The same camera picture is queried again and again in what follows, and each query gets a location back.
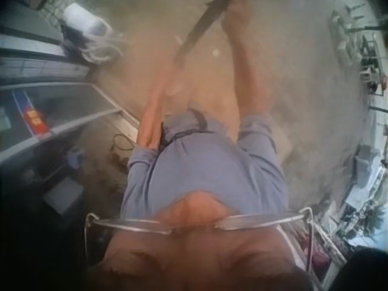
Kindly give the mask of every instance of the table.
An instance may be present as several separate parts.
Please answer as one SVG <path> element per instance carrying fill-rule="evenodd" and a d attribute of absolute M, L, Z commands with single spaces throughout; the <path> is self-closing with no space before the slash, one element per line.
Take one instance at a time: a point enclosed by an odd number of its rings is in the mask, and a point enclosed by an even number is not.
<path fill-rule="evenodd" d="M 0 163 L 56 135 L 119 112 L 93 84 L 51 82 L 0 87 Z M 34 110 L 47 127 L 41 133 L 26 118 Z"/>

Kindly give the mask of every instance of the red sign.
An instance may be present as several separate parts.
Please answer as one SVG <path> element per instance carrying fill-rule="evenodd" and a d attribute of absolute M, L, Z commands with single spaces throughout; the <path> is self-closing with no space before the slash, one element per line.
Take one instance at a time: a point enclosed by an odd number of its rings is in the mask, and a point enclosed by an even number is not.
<path fill-rule="evenodd" d="M 35 109 L 28 109 L 24 114 L 24 119 L 36 135 L 42 135 L 49 131 L 49 128 L 41 119 L 40 113 Z"/>

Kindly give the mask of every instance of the white container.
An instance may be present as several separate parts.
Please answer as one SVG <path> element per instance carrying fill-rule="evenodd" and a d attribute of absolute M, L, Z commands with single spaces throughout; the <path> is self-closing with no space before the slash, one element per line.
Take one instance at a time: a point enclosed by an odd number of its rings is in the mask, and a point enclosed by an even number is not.
<path fill-rule="evenodd" d="M 77 3 L 73 3 L 66 7 L 62 19 L 69 27 L 91 35 L 95 35 L 94 31 L 96 28 L 102 25 L 106 27 L 106 31 L 103 35 L 98 36 L 108 36 L 112 33 L 111 26 L 106 23 L 105 20 L 90 13 Z"/>

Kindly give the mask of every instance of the short sleeve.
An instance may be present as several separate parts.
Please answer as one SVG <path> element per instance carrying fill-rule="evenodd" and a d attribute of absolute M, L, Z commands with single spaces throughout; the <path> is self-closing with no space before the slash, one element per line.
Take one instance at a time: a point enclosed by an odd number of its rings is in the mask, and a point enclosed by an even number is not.
<path fill-rule="evenodd" d="M 145 147 L 136 146 L 128 162 L 129 174 L 127 188 L 121 204 L 122 218 L 136 216 L 135 211 L 140 211 L 141 205 L 136 204 L 137 201 L 142 201 L 142 196 L 146 194 L 148 177 L 153 163 L 158 156 L 157 150 L 147 149 Z"/>
<path fill-rule="evenodd" d="M 265 177 L 265 197 L 269 207 L 284 211 L 288 207 L 288 189 L 272 139 L 270 119 L 249 115 L 241 120 L 237 145 L 251 157 L 257 175 Z"/>

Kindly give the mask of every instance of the blue shirt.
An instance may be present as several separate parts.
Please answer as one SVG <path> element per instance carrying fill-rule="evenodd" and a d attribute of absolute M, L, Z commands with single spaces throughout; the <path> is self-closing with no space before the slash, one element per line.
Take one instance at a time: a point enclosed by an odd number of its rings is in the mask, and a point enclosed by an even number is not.
<path fill-rule="evenodd" d="M 240 214 L 287 209 L 287 186 L 267 118 L 244 117 L 237 142 L 226 137 L 220 122 L 205 118 L 212 133 L 173 140 L 162 152 L 140 146 L 134 149 L 121 218 L 147 218 L 199 190 L 212 193 Z M 198 123 L 192 112 L 171 116 L 164 123 L 165 139 L 196 129 Z"/>

